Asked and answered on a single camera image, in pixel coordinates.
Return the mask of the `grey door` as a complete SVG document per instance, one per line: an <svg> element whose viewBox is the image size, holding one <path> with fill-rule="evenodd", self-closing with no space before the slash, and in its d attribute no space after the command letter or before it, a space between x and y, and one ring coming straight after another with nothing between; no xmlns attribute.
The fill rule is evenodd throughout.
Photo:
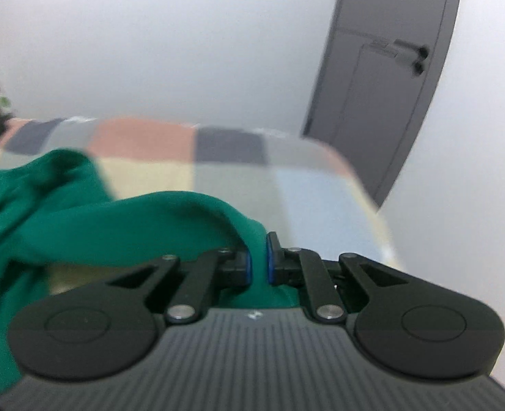
<svg viewBox="0 0 505 411"><path fill-rule="evenodd" d="M336 0L305 136L346 158L377 205L427 113L460 0ZM425 71L396 63L396 39L429 45Z"/></svg>

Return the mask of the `patchwork bed cover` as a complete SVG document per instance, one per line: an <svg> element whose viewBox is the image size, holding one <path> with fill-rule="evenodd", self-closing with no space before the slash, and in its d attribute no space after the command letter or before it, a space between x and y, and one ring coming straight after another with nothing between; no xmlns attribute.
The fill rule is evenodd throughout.
<svg viewBox="0 0 505 411"><path fill-rule="evenodd" d="M355 172L317 141L136 118L12 119L0 137L0 170L57 149L89 158L113 199L200 193L275 231L285 246L304 246L326 259L352 251L398 266L388 230ZM54 265L48 295L104 268Z"/></svg>

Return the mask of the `green hooded sweatshirt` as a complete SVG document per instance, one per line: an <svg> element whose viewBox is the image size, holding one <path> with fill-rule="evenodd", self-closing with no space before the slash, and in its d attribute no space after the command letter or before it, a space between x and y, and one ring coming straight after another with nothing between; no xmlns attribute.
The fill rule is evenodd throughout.
<svg viewBox="0 0 505 411"><path fill-rule="evenodd" d="M297 306L295 289L268 283L264 227L221 199L187 191L113 199L93 162L69 149L0 170L0 393L20 379L9 323L48 295L52 266L131 267L238 246L251 253L253 282L241 294L224 294L223 305Z"/></svg>

